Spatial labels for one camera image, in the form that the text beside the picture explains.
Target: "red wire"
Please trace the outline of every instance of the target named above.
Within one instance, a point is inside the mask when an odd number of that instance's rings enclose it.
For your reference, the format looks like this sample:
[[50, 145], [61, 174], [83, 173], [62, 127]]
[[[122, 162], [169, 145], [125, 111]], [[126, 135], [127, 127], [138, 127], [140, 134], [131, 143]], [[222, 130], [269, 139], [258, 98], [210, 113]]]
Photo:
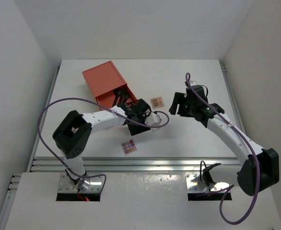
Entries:
[[80, 198], [82, 201], [85, 201], [85, 200], [83, 199], [83, 197], [81, 197], [81, 195], [79, 194], [79, 190], [78, 190], [78, 198]]

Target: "metal mounting plate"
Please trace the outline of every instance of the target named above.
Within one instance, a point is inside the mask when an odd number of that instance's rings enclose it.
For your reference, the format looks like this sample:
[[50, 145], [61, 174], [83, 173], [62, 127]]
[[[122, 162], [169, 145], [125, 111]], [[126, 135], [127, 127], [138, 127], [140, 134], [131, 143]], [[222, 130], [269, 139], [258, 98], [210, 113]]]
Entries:
[[205, 192], [217, 192], [221, 189], [227, 188], [229, 186], [228, 183], [216, 183], [210, 187], [207, 187], [203, 183], [199, 181], [200, 173], [193, 172], [193, 173], [186, 173], [186, 186], [188, 193], [205, 193]]
[[[101, 187], [102, 187], [102, 178], [95, 177], [86, 180], [87, 184], [89, 185], [87, 190], [80, 191], [80, 194], [99, 194]], [[60, 176], [59, 186], [58, 186], [58, 193], [59, 194], [77, 194], [78, 190], [75, 186], [71, 183], [69, 177], [62, 173]]]

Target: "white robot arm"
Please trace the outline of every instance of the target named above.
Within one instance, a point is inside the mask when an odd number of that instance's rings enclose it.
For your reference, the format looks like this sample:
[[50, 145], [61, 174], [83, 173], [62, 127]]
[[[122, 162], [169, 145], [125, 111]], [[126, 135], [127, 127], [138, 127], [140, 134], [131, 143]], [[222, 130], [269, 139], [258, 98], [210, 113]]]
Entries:
[[[128, 122], [126, 118], [152, 127], [161, 123], [159, 115], [152, 112], [150, 106], [142, 99], [130, 106], [125, 103], [119, 104], [111, 110], [113, 113], [105, 110], [88, 114], [71, 111], [54, 132], [53, 139], [61, 149], [64, 162], [75, 174], [86, 175], [81, 153], [89, 136], [94, 132], [122, 125], [128, 125], [132, 136], [150, 130], [148, 127]], [[66, 172], [75, 187], [79, 188], [82, 180], [70, 171]]]
[[207, 106], [208, 100], [207, 94], [204, 94], [204, 87], [195, 81], [188, 83], [186, 82], [186, 86], [188, 86], [186, 93], [175, 93], [169, 112], [172, 115], [179, 114], [184, 117], [194, 117], [197, 121], [201, 122], [230, 148], [241, 164], [230, 166], [217, 163], [210, 165], [203, 170], [203, 182], [207, 186], [217, 182], [238, 185], [246, 194], [253, 196], [256, 185], [256, 166], [252, 152], [245, 142], [246, 140], [254, 150], [259, 161], [259, 191], [276, 184], [279, 181], [279, 156], [277, 152], [274, 149], [265, 150], [262, 146], [252, 141], [238, 127], [233, 125], [219, 105], [211, 104], [210, 106], [227, 120], [228, 123], [226, 123], [216, 112]]

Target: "orange box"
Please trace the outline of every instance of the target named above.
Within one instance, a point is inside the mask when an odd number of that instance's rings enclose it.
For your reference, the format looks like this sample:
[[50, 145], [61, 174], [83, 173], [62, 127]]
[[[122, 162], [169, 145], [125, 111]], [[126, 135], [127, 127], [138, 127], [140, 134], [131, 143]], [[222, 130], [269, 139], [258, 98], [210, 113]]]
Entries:
[[115, 100], [113, 90], [117, 88], [122, 88], [128, 91], [130, 98], [126, 101], [127, 103], [137, 100], [112, 61], [105, 62], [84, 71], [83, 76], [96, 98], [97, 103], [102, 104], [107, 108], [112, 107]]

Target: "white panel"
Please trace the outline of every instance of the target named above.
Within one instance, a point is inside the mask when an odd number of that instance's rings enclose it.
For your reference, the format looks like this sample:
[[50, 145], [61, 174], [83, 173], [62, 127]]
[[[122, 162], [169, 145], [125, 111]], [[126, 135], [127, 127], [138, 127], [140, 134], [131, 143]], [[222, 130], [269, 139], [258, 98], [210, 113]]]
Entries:
[[12, 0], [0, 0], [0, 210], [26, 169], [53, 70]]
[[[82, 71], [106, 60], [63, 60], [51, 101], [64, 97], [94, 100], [85, 83]], [[137, 98], [150, 103], [161, 96], [167, 112], [175, 92], [185, 92], [185, 73], [209, 88], [210, 103], [218, 103], [234, 121], [234, 114], [218, 60], [114, 60]], [[52, 149], [59, 152], [52, 134], [71, 110], [79, 113], [98, 111], [98, 107], [85, 102], [61, 102], [47, 112], [42, 135]], [[156, 132], [148, 131], [131, 137], [127, 126], [117, 126], [92, 134], [82, 153], [83, 157], [127, 157], [121, 143], [133, 139], [137, 151], [128, 157], [234, 157], [229, 148], [212, 132], [193, 118], [170, 115], [170, 123]], [[36, 157], [51, 154], [40, 142]]]
[[225, 62], [247, 133], [280, 155], [272, 192], [281, 217], [281, 0], [258, 0]]
[[254, 0], [14, 0], [46, 55], [220, 59]]
[[[24, 173], [6, 230], [281, 230], [270, 189], [238, 226], [223, 221], [219, 201], [188, 201], [185, 174], [108, 173], [100, 202], [56, 201], [59, 173]], [[224, 213], [237, 220], [251, 197], [234, 188]]]

